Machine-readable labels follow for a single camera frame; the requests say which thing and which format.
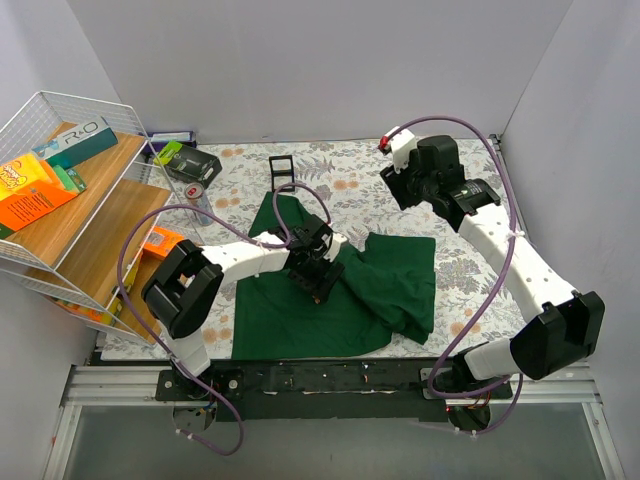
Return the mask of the dark green t-shirt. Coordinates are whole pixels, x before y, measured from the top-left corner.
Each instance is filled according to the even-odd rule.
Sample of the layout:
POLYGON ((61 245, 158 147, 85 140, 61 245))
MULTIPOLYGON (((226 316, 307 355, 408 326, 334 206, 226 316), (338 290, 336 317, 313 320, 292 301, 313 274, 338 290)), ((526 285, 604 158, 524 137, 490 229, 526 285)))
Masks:
POLYGON ((395 333, 425 343, 434 329, 435 249, 432 238, 377 233, 362 251, 346 245, 338 257, 345 270, 321 304, 285 271, 239 281, 233 359, 358 356, 395 333))

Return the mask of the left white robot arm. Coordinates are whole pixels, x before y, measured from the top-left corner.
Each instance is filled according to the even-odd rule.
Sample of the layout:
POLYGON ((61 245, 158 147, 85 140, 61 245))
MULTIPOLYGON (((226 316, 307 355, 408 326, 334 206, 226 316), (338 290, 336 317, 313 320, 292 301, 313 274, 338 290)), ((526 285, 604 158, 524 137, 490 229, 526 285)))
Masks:
POLYGON ((162 325, 171 356, 185 369, 178 387, 193 400, 213 386, 202 326, 218 291, 263 273, 285 270, 315 302, 323 303, 344 271, 337 260, 347 238, 312 215, 301 226, 274 227, 226 245, 178 242, 142 289, 141 298, 162 325))

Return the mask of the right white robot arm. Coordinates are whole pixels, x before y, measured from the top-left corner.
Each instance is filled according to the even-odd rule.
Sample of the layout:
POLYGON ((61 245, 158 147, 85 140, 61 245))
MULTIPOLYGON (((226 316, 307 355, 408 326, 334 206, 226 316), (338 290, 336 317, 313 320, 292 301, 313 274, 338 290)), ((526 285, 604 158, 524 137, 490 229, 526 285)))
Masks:
POLYGON ((526 322, 514 337, 462 350, 450 368, 433 370, 431 392, 471 398, 502 378, 540 380, 594 353, 603 300, 559 276, 511 226, 495 190, 482 179, 466 178, 453 138, 417 139, 403 131, 382 138, 379 148, 392 156, 380 175, 399 207, 429 203, 499 275, 526 322))

